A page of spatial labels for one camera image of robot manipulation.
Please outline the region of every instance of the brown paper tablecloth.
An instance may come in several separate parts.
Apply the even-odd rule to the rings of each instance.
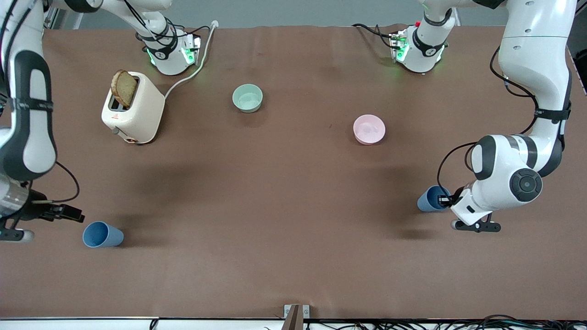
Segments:
[[[82,185],[71,205],[86,224],[31,221],[32,244],[1,244],[0,315],[273,317],[298,302],[321,318],[587,318],[575,72],[563,162],[536,202],[494,214],[500,233],[454,231],[451,212],[416,207],[450,149],[532,119],[488,69],[501,35],[455,28],[419,75],[355,28],[220,29],[156,141],[133,146],[100,120],[114,72],[162,92],[187,73],[157,73],[130,31],[48,31],[59,160]],[[264,92],[254,114],[232,105],[243,83]],[[374,146],[353,137],[365,113],[387,127]],[[474,179],[462,153],[442,176],[453,191]],[[55,168],[35,189],[65,198],[74,185]],[[96,220],[123,230],[123,246],[86,248]]]

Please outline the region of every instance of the black cable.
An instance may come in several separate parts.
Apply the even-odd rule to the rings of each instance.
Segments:
[[[130,3],[127,1],[127,0],[123,0],[123,2],[124,2],[124,4],[126,4],[126,6],[128,7],[128,9],[129,9],[130,13],[131,13],[131,14],[133,14],[133,16],[134,16],[134,18],[137,20],[137,22],[139,22],[139,24],[140,24],[141,26],[143,26],[145,29],[147,29],[147,30],[148,30],[150,33],[152,33],[153,35],[159,36],[159,37],[161,37],[161,38],[164,38],[164,37],[169,37],[169,36],[167,36],[167,35],[162,35],[162,34],[160,34],[160,33],[155,33],[155,32],[153,32],[153,31],[151,31],[151,29],[149,29],[149,28],[147,27],[147,24],[145,23],[144,19],[141,17],[141,15],[139,14],[139,12],[137,12],[137,11],[136,11],[136,9],[135,9],[135,8],[134,8],[134,7],[133,7],[133,6],[132,6],[132,5],[131,5],[131,4],[130,4]],[[173,37],[174,37],[174,38],[175,38],[175,37],[177,37],[177,34],[176,34],[176,30],[175,30],[175,29],[173,29]],[[164,44],[164,43],[160,42],[160,41],[159,41],[159,39],[157,39],[157,38],[155,38],[155,41],[156,41],[156,42],[157,42],[159,45],[161,45],[161,46],[163,46],[163,47],[166,47],[166,46],[169,46],[169,45],[170,45],[170,44],[169,44],[169,45],[166,45],[166,44]]]
[[[465,144],[461,144],[460,146],[453,148],[452,150],[450,150],[446,156],[444,156],[444,158],[442,159],[442,161],[440,162],[440,165],[438,167],[438,172],[436,173],[436,183],[438,183],[438,186],[442,189],[442,191],[444,192],[444,194],[448,197],[450,196],[450,194],[448,193],[448,190],[446,190],[442,184],[440,183],[440,172],[442,171],[442,166],[444,165],[444,162],[448,159],[448,157],[454,153],[455,151],[457,151],[458,149],[467,147],[467,146],[472,146],[474,144],[476,144],[477,142],[469,142],[469,143],[465,143]]]
[[[517,321],[517,319],[515,319],[514,317],[511,317],[511,316],[506,315],[506,314],[492,314],[492,315],[486,316],[483,320],[489,321],[489,320],[494,319],[494,318],[505,318],[505,319],[510,319],[510,320],[513,320],[513,321]]]
[[[410,330],[409,328],[407,328],[407,327],[405,327],[404,325],[402,325],[402,324],[398,323],[397,321],[396,321],[396,323],[395,323],[395,324],[392,326],[392,328],[393,328],[394,326],[397,326],[397,327],[398,327],[398,328],[400,328],[401,330]]]
[[[345,325],[345,326],[342,326],[340,328],[335,328],[334,326],[330,326],[328,324],[324,324],[324,323],[320,323],[320,322],[318,322],[318,324],[323,325],[325,327],[328,327],[330,329],[334,329],[334,330],[342,330],[342,329],[347,329],[347,328],[354,328],[356,326],[355,324],[352,324],[352,325]]]
[[[12,230],[16,229],[16,225],[18,225],[18,221],[20,221],[20,220],[21,220],[20,217],[17,217],[16,219],[14,219],[14,221],[10,225],[10,229],[12,229]]]
[[[69,176],[71,176],[71,178],[73,179],[73,182],[75,183],[76,193],[71,198],[67,198],[67,199],[64,199],[64,200],[52,200],[52,203],[65,203],[67,201],[72,201],[72,200],[76,199],[79,196],[79,192],[80,192],[79,182],[77,181],[77,178],[75,177],[75,175],[73,175],[73,173],[70,170],[68,170],[67,167],[65,167],[64,165],[62,165],[60,162],[56,161],[55,164],[57,164],[65,172],[67,172],[69,174]]]
[[[453,322],[449,323],[449,324],[446,326],[446,328],[444,328],[444,330],[449,330],[451,326],[453,326],[453,325],[454,325],[454,324],[456,324],[456,323],[460,323],[460,322],[466,322],[466,321],[465,321],[465,320],[462,320],[462,319],[461,319],[461,320],[455,320],[455,321],[453,321]]]
[[[518,93],[512,91],[510,89],[510,83],[504,82],[504,84],[505,84],[505,89],[508,91],[508,93],[510,93],[510,94],[512,94],[514,96],[518,96],[518,97],[532,97],[531,95],[528,95],[528,94],[518,94]]]
[[[471,150],[473,150],[474,147],[475,145],[470,146],[469,149],[467,149],[467,152],[465,152],[465,166],[471,172],[473,172],[473,167],[472,165],[469,165],[469,154],[471,153]]]
[[[204,26],[201,26],[193,31],[186,32],[186,35],[192,35],[202,29],[208,29],[208,31],[210,31],[210,27],[208,25],[204,25]]]
[[[498,47],[495,50],[495,52],[493,53],[493,56],[491,57],[491,61],[489,61],[489,70],[491,70],[491,73],[493,73],[497,78],[500,78],[504,82],[507,82],[510,85],[513,85],[513,86],[519,88],[522,92],[526,93],[528,95],[528,97],[530,97],[532,99],[532,101],[534,102],[534,107],[536,109],[538,109],[538,101],[536,100],[536,96],[534,94],[530,93],[530,91],[528,89],[526,89],[526,88],[522,87],[521,85],[507,79],[506,77],[500,75],[499,73],[497,73],[497,71],[495,71],[495,69],[493,68],[493,63],[495,62],[495,57],[497,56],[497,53],[499,51],[500,51],[500,47]]]
[[[14,32],[12,33],[12,36],[10,37],[10,41],[8,42],[8,46],[6,47],[6,59],[5,59],[5,63],[4,63],[4,68],[2,69],[4,71],[4,81],[6,83],[6,92],[8,93],[8,95],[10,95],[10,83],[8,82],[8,62],[10,62],[10,51],[12,49],[12,44],[14,43],[14,40],[16,39],[16,35],[18,34],[18,31],[21,29],[22,24],[25,22],[26,18],[29,16],[29,13],[31,12],[33,6],[28,7],[25,10],[25,13],[22,15],[22,18],[20,21],[18,21],[18,23],[16,24],[16,28],[14,29]]]
[[[385,44],[387,47],[389,47],[389,48],[392,48],[392,49],[400,49],[399,47],[397,47],[397,46],[392,46],[391,44],[389,44],[389,43],[387,43],[387,42],[385,41],[385,39],[384,39],[384,38],[389,38],[389,34],[387,34],[387,35],[384,35],[383,33],[381,33],[381,30],[379,29],[379,25],[378,25],[378,24],[377,24],[377,25],[375,25],[375,29],[376,29],[376,30],[373,30],[372,28],[370,28],[370,27],[366,26],[365,24],[361,24],[361,23],[353,24],[353,25],[351,25],[351,26],[352,26],[352,27],[354,27],[354,28],[363,28],[363,29],[366,29],[367,31],[371,32],[371,33],[372,33],[372,34],[374,34],[374,35],[378,35],[378,36],[381,38],[381,41],[383,41],[383,43],[384,43],[384,44]]]
[[[527,131],[529,131],[532,126],[534,126],[534,123],[536,122],[536,117],[532,118],[532,121],[530,122],[530,125],[528,125],[528,127],[526,127],[523,131],[520,132],[520,134],[524,134]]]
[[[402,320],[399,320],[398,322],[401,324],[404,324],[405,326],[408,326],[411,330],[416,330],[416,328],[414,328],[412,326],[412,324],[418,326],[421,330],[428,330],[428,329],[426,329],[425,326],[418,323],[418,321],[415,319],[407,319],[407,320],[402,319]]]
[[[469,322],[469,323],[464,323],[464,324],[462,324],[462,325],[460,325],[460,326],[458,326],[458,327],[454,328],[453,330],[461,330],[461,329],[463,329],[463,328],[468,328],[469,326],[475,325],[475,324],[477,324],[477,323],[479,323],[479,321],[475,321],[475,322]]]
[[[371,32],[371,33],[372,33],[372,34],[374,34],[374,35],[378,35],[378,36],[384,36],[384,37],[386,37],[386,38],[389,38],[389,35],[382,35],[382,34],[381,34],[381,31],[377,32],[377,31],[373,30],[372,28],[368,27],[368,26],[367,26],[367,25],[365,25],[365,24],[357,23],[357,24],[353,24],[353,25],[351,25],[351,26],[352,26],[352,27],[354,27],[354,28],[363,28],[363,29],[365,29],[365,30],[367,30],[367,31]]]
[[[6,26],[8,26],[8,21],[10,20],[10,16],[12,16],[12,11],[14,10],[14,7],[16,7],[16,0],[13,0],[12,3],[10,4],[10,7],[8,8],[8,12],[6,13],[6,16],[4,17],[4,21],[2,23],[2,29],[0,29],[0,63],[2,63],[2,43],[4,41],[4,32],[6,31]],[[4,68],[2,67],[2,65],[0,65],[0,75],[2,75],[2,77],[4,77]]]
[[[395,50],[399,50],[399,49],[401,49],[401,48],[400,48],[400,47],[398,47],[398,46],[392,46],[390,43],[387,43],[387,42],[385,41],[385,39],[383,39],[383,35],[381,34],[381,31],[379,30],[379,25],[375,25],[375,28],[377,29],[377,32],[379,33],[379,37],[381,38],[381,41],[382,41],[382,42],[383,42],[383,43],[384,43],[384,44],[385,44],[387,47],[389,47],[389,48],[391,48],[391,49],[395,49]]]
[[[151,320],[151,324],[149,325],[149,330],[154,330],[155,327],[157,327],[157,324],[159,323],[159,319],[152,319]]]

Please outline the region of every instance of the bread slice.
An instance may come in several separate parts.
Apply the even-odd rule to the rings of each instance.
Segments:
[[[137,90],[137,81],[125,70],[118,70],[110,84],[112,95],[124,107],[130,107]]]

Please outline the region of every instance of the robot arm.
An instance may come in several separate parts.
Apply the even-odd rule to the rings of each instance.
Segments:
[[[0,129],[0,164],[8,177],[31,181],[50,171],[57,158],[51,78],[41,47],[43,4],[34,0],[4,1],[0,5],[1,21],[8,12],[12,16],[2,33],[1,63],[12,126]]]
[[[428,72],[440,61],[446,47],[446,39],[456,19],[455,7],[477,6],[473,0],[418,0],[424,7],[424,18],[417,25],[392,36],[392,50],[395,62],[401,63],[413,72]]]
[[[0,128],[0,241],[30,241],[32,232],[16,229],[21,220],[84,220],[81,210],[52,204],[27,183],[50,171],[57,159],[51,78],[42,49],[43,6],[50,4],[79,12],[103,8],[123,18],[137,30],[154,55],[151,61],[166,75],[181,73],[195,63],[193,35],[155,12],[168,8],[171,0],[1,1],[0,92],[9,98],[12,123]],[[7,227],[9,219],[13,223]]]
[[[109,11],[127,22],[147,45],[151,62],[164,75],[178,75],[195,64],[200,40],[176,28],[159,11],[172,0],[53,0],[52,6],[76,12]]]
[[[507,3],[510,17],[499,63],[510,80],[534,93],[536,122],[527,136],[488,135],[474,146],[471,163],[476,181],[451,198],[450,208],[462,221],[461,227],[478,228],[476,223],[493,211],[535,200],[542,191],[542,177],[560,164],[571,109],[566,41],[575,7],[574,0]]]

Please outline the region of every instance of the cup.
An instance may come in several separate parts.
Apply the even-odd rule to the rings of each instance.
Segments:
[[[89,248],[115,247],[122,243],[124,234],[118,228],[96,221],[83,231],[82,240]]]
[[[438,212],[446,208],[438,203],[439,196],[446,196],[446,193],[440,186],[432,186],[418,198],[418,208],[422,212]]]

